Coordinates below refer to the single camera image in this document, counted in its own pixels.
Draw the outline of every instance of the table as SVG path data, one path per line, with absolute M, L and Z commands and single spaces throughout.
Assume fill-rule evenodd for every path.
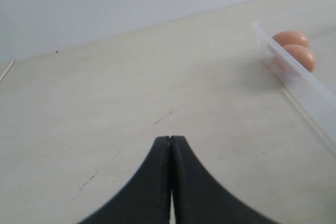
M 252 0 L 18 61 L 0 83 L 0 222 L 75 223 L 159 135 L 185 135 L 235 196 L 282 223 L 334 223 L 336 160 L 260 60 Z

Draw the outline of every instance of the brown egg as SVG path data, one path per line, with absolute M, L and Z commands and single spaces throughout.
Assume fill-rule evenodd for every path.
M 317 65 L 316 56 L 308 48 L 300 45 L 285 45 L 283 48 L 309 72 L 314 71 Z
M 300 31 L 282 31 L 272 37 L 280 46 L 301 45 L 309 47 L 310 41 L 307 35 Z

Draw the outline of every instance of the clear plastic box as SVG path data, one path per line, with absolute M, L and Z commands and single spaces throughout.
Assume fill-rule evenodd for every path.
M 336 150 L 336 1 L 300 8 L 253 23 L 259 53 Z M 309 73 L 272 36 L 297 30 L 310 38 L 317 67 Z M 278 67 L 275 54 L 285 65 Z

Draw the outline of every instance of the plastic container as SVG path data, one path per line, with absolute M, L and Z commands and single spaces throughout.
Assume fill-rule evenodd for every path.
M 269 68 L 331 140 L 336 150 L 336 1 L 300 8 L 253 23 L 259 53 Z M 297 30 L 310 38 L 317 68 L 309 73 L 272 36 Z M 280 57 L 281 65 L 275 61 Z

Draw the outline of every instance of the wooden surface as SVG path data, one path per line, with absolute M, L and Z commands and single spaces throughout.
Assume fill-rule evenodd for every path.
M 260 61 L 251 29 L 319 1 L 248 1 L 16 62 L 0 84 L 0 223 L 81 220 L 156 136 L 177 134 L 262 213 L 335 223 L 336 161 Z

